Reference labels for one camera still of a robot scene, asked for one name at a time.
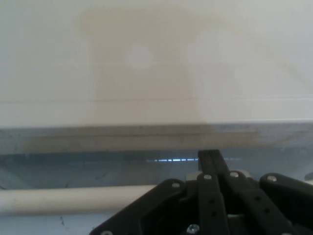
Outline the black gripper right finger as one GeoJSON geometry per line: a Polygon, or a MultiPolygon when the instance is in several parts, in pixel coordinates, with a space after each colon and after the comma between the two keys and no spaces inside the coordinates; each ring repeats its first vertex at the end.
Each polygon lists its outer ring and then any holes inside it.
{"type": "Polygon", "coordinates": [[[312,185],[269,173],[255,181],[239,171],[219,174],[229,235],[311,235],[312,185]]]}

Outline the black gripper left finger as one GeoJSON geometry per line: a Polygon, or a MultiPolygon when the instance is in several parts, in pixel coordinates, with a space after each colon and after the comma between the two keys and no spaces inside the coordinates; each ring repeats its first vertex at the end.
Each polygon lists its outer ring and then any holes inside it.
{"type": "Polygon", "coordinates": [[[198,152],[195,180],[168,179],[94,228],[92,235],[229,234],[219,174],[228,167],[217,149],[198,152]]]}

